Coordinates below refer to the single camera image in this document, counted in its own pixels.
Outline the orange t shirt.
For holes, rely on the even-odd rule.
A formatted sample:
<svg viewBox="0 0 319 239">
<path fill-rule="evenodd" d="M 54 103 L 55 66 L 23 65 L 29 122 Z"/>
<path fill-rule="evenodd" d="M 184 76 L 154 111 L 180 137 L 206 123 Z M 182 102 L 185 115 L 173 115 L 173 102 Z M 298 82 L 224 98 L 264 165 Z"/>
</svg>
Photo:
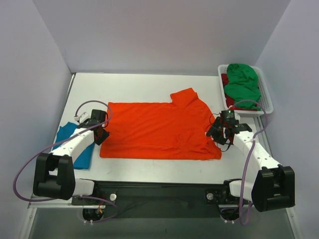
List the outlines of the orange t shirt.
<svg viewBox="0 0 319 239">
<path fill-rule="evenodd" d="M 211 160 L 222 152 L 206 136 L 214 119 L 192 88 L 170 95 L 170 103 L 113 103 L 101 158 Z"/>
</svg>

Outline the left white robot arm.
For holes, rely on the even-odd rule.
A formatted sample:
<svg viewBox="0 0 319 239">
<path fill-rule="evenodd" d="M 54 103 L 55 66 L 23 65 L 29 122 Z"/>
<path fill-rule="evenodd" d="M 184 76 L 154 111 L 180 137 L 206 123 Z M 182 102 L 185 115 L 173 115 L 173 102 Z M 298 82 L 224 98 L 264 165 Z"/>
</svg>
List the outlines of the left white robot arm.
<svg viewBox="0 0 319 239">
<path fill-rule="evenodd" d="M 103 125 L 108 114 L 92 110 L 91 115 L 80 117 L 79 125 L 70 136 L 49 153 L 41 153 L 36 159 L 33 193 L 36 196 L 68 200 L 83 196 L 89 205 L 97 204 L 101 193 L 92 180 L 76 178 L 74 162 L 93 144 L 101 145 L 110 135 Z"/>
</svg>

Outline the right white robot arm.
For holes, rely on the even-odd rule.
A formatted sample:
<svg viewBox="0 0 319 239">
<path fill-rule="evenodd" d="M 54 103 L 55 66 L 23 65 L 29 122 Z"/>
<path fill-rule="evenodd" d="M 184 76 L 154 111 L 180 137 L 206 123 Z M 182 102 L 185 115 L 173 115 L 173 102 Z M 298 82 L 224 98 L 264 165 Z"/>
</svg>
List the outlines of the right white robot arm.
<svg viewBox="0 0 319 239">
<path fill-rule="evenodd" d="M 295 206 L 294 170 L 275 160 L 233 110 L 221 111 L 206 135 L 217 144 L 235 146 L 246 157 L 242 178 L 231 180 L 221 190 L 224 202 L 239 198 L 251 202 L 259 212 Z"/>
</svg>

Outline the dark red t shirt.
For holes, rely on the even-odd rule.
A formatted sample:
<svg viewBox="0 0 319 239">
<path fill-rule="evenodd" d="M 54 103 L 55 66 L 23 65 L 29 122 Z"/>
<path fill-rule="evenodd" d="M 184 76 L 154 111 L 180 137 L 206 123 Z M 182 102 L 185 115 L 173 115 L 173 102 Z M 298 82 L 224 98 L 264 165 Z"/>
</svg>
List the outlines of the dark red t shirt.
<svg viewBox="0 0 319 239">
<path fill-rule="evenodd" d="M 223 73 L 221 74 L 221 78 L 222 78 L 222 85 L 223 85 L 223 90 L 224 90 L 224 95 L 225 95 L 225 99 L 226 99 L 226 105 L 227 107 L 233 105 L 235 103 L 234 99 L 232 99 L 231 97 L 229 97 L 227 94 L 226 94 L 226 91 L 225 91 L 225 87 L 228 85 L 229 83 L 229 80 L 228 80 L 228 77 L 227 77 L 227 74 L 226 73 Z"/>
</svg>

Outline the folded blue t shirt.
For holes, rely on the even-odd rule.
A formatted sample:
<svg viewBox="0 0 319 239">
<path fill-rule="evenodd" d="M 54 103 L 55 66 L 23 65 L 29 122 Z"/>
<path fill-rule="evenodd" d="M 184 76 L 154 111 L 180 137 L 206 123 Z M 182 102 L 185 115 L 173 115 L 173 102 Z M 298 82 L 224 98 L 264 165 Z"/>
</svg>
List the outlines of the folded blue t shirt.
<svg viewBox="0 0 319 239">
<path fill-rule="evenodd" d="M 59 142 L 69 138 L 76 128 L 77 125 L 72 122 L 68 122 L 66 125 L 60 126 L 56 135 L 55 142 Z M 94 145 L 95 144 L 93 143 L 90 146 L 87 146 L 86 149 L 82 151 L 82 153 L 77 157 L 73 164 L 74 169 L 81 170 L 90 168 Z"/>
</svg>

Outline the green t shirt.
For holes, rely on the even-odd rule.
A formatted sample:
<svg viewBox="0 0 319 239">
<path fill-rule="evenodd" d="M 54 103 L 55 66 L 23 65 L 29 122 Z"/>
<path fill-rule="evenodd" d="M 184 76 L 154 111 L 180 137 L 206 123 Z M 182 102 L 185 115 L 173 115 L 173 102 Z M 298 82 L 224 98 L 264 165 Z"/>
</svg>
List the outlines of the green t shirt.
<svg viewBox="0 0 319 239">
<path fill-rule="evenodd" d="M 251 66 L 240 63 L 232 63 L 227 67 L 228 85 L 226 94 L 234 99 L 232 106 L 237 110 L 259 111 L 261 93 L 259 91 L 259 79 Z"/>
</svg>

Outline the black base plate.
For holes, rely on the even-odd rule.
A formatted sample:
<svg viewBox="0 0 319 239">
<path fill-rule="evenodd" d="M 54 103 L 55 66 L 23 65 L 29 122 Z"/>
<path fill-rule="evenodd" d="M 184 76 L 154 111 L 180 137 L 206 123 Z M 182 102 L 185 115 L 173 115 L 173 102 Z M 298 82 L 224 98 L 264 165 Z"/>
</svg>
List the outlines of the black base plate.
<svg viewBox="0 0 319 239">
<path fill-rule="evenodd" d="M 93 194 L 72 199 L 82 206 L 85 219 L 94 222 L 117 219 L 205 219 L 239 218 L 239 198 L 223 184 L 142 183 L 97 181 Z"/>
</svg>

